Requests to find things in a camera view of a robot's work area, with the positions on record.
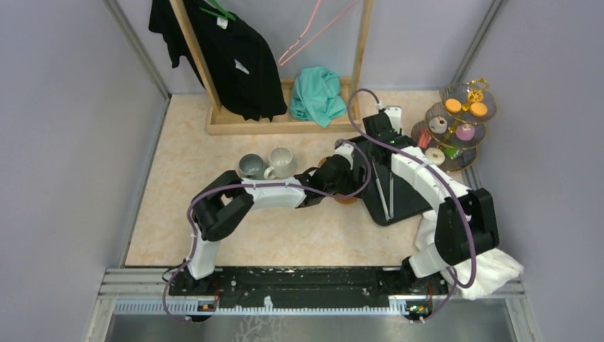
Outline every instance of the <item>white cloth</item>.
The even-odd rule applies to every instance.
[[[415,246],[422,251],[429,245],[434,243],[434,234],[436,232],[437,215],[434,210],[425,212],[420,229],[415,237]],[[458,289],[465,299],[477,299],[488,296],[502,287],[507,281],[512,280],[524,271],[524,267],[520,265],[514,258],[504,253],[500,249],[494,248],[486,251],[476,257],[476,280],[469,289]],[[471,271],[470,260],[463,261],[455,265],[457,270],[457,278],[463,284],[467,283]],[[440,274],[453,284],[453,279],[448,271],[441,271]]]

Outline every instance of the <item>wooden base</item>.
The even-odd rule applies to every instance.
[[[281,80],[283,96],[289,106],[291,99],[291,89],[294,79]],[[348,96],[351,89],[351,78],[340,78],[341,92],[340,96],[344,102],[348,102]],[[353,117],[355,122],[361,124],[360,104],[358,97],[353,101]],[[329,126],[323,128],[312,121],[300,121],[292,118],[289,110],[283,115],[260,121],[245,120],[241,115],[232,113],[224,106],[217,113],[212,106],[209,109],[206,123],[206,130],[210,135],[243,135],[243,134],[279,134],[279,133],[334,133],[334,132],[353,132],[354,128],[350,124],[347,115],[340,116],[333,120]]]

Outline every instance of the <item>green hanger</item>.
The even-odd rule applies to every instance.
[[[216,7],[216,9],[219,10],[220,13],[222,13],[222,15],[220,15],[216,12],[210,11],[209,9],[204,9],[202,7],[200,7],[199,9],[201,9],[202,11],[204,11],[208,14],[211,14],[212,16],[217,16],[217,17],[223,18],[223,19],[231,19],[232,21],[235,21],[235,16],[233,14],[229,13],[227,10],[223,9],[222,6],[220,6],[216,0],[209,0],[209,2],[212,4],[212,6]]]

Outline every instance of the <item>pink hanger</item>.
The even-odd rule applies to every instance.
[[[293,44],[292,46],[290,46],[287,49],[287,51],[285,51],[285,53],[281,56],[281,58],[279,59],[279,62],[278,62],[279,66],[283,66],[283,65],[285,65],[285,63],[289,62],[289,60],[292,59],[295,55],[297,55],[298,52],[302,51],[308,44],[310,44],[312,41],[314,41],[315,38],[320,36],[326,29],[328,29],[329,26],[331,26],[333,23],[338,21],[346,12],[348,12],[351,8],[353,8],[354,5],[356,5],[360,2],[360,0],[355,0],[353,3],[348,5],[348,7],[346,7],[343,11],[341,11],[340,14],[338,14],[332,21],[329,22],[329,24],[327,24],[325,27],[323,27],[316,35],[313,36],[313,38],[308,40],[304,45],[302,45],[302,47],[300,47],[298,50],[296,50],[296,52],[292,53],[291,56],[289,56],[284,61],[283,59],[285,58],[285,56],[287,56],[287,54],[289,53],[289,51],[291,51],[292,48],[295,48],[300,43],[300,40],[302,40],[302,37],[304,37],[304,35],[308,31],[308,28],[311,27],[311,23],[313,23],[313,19],[315,18],[315,14],[317,14],[317,10],[319,9],[319,5],[321,4],[321,1],[322,0],[317,0],[317,4],[315,5],[313,14],[311,15],[311,18],[308,20],[308,24],[306,24],[306,28],[304,29],[304,32],[302,32],[302,34],[300,35],[300,38],[298,38],[296,43]]]

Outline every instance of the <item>beige floor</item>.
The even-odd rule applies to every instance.
[[[403,108],[403,125],[412,125],[439,100],[435,91],[379,92],[385,105]],[[157,147],[126,264],[173,265],[189,254],[191,227],[186,210],[193,196],[225,170],[236,170],[247,153],[267,157],[277,146],[298,158],[298,172],[333,154],[338,138],[358,134],[209,136],[204,130],[208,97],[174,95]],[[373,104],[361,98],[366,115]],[[459,173],[453,174],[460,180]],[[264,209],[248,213],[222,241],[220,266],[399,265],[415,247],[419,217],[389,227],[374,224],[360,201],[341,205],[325,199],[305,209]]]

